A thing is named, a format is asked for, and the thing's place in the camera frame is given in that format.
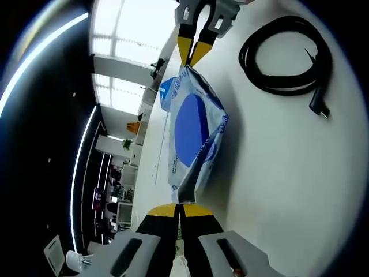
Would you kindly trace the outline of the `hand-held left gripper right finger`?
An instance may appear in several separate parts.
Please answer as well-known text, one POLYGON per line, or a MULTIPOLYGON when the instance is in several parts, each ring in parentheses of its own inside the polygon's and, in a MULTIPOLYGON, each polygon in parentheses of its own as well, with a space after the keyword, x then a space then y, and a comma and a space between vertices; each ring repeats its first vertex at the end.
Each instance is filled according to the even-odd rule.
POLYGON ((210 210, 181 204, 179 213, 191 276, 283 276, 265 252, 235 231, 224 231, 210 210))

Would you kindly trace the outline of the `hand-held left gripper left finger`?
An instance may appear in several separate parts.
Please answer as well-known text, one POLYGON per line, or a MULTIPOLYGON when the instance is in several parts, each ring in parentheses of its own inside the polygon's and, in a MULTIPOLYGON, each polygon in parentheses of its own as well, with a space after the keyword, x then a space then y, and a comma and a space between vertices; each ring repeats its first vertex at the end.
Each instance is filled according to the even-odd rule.
POLYGON ((176 204, 148 212, 136 231, 121 231, 94 254, 84 276, 169 276, 175 259, 176 204))

